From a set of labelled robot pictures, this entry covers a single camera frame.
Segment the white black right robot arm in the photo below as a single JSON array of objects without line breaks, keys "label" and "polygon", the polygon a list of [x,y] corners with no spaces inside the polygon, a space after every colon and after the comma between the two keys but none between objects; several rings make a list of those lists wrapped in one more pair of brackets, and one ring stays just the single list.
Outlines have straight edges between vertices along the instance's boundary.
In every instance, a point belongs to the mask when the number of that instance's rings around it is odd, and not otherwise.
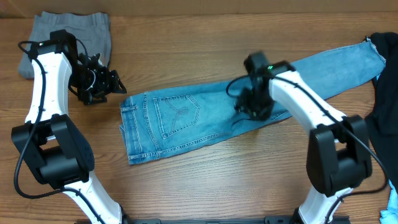
[{"label": "white black right robot arm", "polygon": [[330,106],[287,61],[269,64],[263,52],[256,52],[244,66],[251,87],[243,88],[235,110],[265,121],[279,103],[308,133],[306,170],[312,188],[293,215],[266,217],[265,223],[349,223],[333,214],[372,174],[370,155],[360,149],[369,145],[364,120]]}]

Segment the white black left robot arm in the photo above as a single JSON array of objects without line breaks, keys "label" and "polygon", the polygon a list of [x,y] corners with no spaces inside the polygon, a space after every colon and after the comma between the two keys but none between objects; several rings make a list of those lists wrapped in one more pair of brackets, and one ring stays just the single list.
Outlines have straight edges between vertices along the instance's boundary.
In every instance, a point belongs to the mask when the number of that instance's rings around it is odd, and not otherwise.
[{"label": "white black left robot arm", "polygon": [[25,51],[34,68],[34,89],[24,124],[11,133],[20,154],[17,164],[26,164],[38,183],[51,186],[52,195],[69,196],[89,223],[130,223],[95,175],[91,146],[68,115],[69,94],[94,105],[126,88],[99,55],[79,52],[81,44],[73,34],[57,30]]}]

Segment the blue denim jeans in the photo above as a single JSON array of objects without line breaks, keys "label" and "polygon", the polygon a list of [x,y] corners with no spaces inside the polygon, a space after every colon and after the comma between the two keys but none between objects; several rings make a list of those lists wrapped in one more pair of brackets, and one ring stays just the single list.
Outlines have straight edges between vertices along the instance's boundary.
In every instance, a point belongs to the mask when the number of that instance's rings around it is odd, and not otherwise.
[{"label": "blue denim jeans", "polygon": [[[386,58],[365,40],[292,65],[312,90],[327,99],[379,75]],[[126,98],[120,110],[119,128],[131,165],[216,144],[290,116],[268,98],[255,99],[248,77],[146,91]]]}]

